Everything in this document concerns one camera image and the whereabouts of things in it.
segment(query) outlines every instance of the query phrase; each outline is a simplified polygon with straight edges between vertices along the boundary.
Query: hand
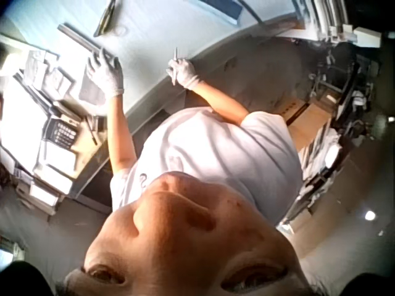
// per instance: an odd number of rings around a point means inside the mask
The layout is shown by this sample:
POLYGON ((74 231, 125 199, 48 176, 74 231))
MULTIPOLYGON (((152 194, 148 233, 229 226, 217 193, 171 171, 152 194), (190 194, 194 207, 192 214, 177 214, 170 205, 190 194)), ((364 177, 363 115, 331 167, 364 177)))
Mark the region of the hand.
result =
POLYGON ((114 66, 108 61, 104 49, 99 53, 99 60, 92 52, 86 65, 87 76, 104 92, 106 99, 124 93, 122 67, 118 58, 114 58, 114 66))
POLYGON ((184 88, 193 90, 201 81, 200 77, 196 74, 192 63, 188 60, 170 60, 168 65, 170 68, 166 70, 167 74, 169 74, 170 77, 173 77, 173 73, 175 71, 177 82, 184 88))

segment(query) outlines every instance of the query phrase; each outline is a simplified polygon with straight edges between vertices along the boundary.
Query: eye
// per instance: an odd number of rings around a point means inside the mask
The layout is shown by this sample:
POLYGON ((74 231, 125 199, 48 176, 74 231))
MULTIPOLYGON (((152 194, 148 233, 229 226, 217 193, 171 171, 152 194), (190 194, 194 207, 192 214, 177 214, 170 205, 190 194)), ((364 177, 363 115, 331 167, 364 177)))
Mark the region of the eye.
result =
POLYGON ((245 294, 267 286, 285 277, 287 270, 266 265, 255 265, 243 268, 222 283, 221 288, 234 294, 245 294))
POLYGON ((92 278, 106 284, 122 284, 125 278, 111 268, 104 265, 95 265, 87 272, 92 278))

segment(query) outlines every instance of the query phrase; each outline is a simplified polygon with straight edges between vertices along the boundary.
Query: forearm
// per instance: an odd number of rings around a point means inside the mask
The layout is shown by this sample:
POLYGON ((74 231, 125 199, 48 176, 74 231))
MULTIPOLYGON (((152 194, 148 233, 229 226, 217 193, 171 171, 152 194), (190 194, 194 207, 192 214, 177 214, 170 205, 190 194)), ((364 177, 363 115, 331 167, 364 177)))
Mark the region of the forearm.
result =
POLYGON ((200 82, 193 91, 205 99, 229 123, 240 125, 249 114, 239 102, 204 81, 200 82))
POLYGON ((133 166, 137 161, 128 122, 123 114, 122 95, 109 100, 107 125, 110 161, 115 174, 124 168, 133 166))

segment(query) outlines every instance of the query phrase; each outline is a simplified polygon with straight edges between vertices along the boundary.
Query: white uniform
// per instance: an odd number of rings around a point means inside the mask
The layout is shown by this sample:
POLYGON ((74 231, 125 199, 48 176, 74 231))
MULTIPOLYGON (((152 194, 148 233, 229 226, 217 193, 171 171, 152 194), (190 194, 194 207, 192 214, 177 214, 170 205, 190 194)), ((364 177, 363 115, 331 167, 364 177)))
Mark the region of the white uniform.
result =
POLYGON ((169 171, 232 187, 272 224, 281 221, 302 185, 284 119, 265 112, 249 114, 240 127, 225 123, 209 107, 172 115, 147 139, 137 163, 113 177, 113 210, 137 200, 169 171))

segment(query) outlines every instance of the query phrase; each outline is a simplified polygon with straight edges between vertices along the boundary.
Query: white countertop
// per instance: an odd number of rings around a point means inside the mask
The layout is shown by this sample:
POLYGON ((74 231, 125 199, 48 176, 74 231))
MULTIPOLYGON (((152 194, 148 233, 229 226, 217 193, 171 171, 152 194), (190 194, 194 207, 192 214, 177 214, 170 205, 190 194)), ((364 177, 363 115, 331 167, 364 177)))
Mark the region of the white countertop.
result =
MULTIPOLYGON (((292 0, 247 0, 265 21, 293 13, 292 0)), ((98 46, 119 56, 125 77, 124 111, 166 78, 167 62, 178 47, 180 57, 192 58, 219 41, 256 25, 244 9, 233 26, 182 0, 117 1, 115 25, 126 32, 93 38, 106 0, 16 0, 6 12, 27 42, 61 56, 60 66, 81 80, 88 53, 57 30, 68 23, 98 46)))

